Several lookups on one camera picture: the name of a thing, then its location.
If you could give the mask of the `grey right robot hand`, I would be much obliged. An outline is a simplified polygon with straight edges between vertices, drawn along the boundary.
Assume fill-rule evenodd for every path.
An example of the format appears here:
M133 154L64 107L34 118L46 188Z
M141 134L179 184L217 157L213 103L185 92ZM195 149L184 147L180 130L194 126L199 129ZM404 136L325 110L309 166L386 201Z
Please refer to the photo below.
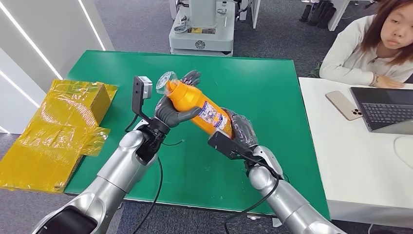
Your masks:
M251 122L243 115L237 114L234 111L223 108L231 120L231 125L235 139L243 146L254 149L258 143L258 138L253 129Z

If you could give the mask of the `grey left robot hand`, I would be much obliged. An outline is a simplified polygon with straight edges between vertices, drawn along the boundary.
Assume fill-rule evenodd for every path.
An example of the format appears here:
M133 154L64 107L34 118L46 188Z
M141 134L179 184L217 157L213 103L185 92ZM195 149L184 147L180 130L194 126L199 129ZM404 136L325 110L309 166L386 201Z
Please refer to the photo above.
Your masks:
M180 81L187 85L196 86L200 82L200 76L199 71L193 70L183 76ZM195 106L188 111L179 112L173 106L172 101L166 95L163 95L156 105L154 116L168 127L174 128L181 122L193 119L201 110L201 107Z

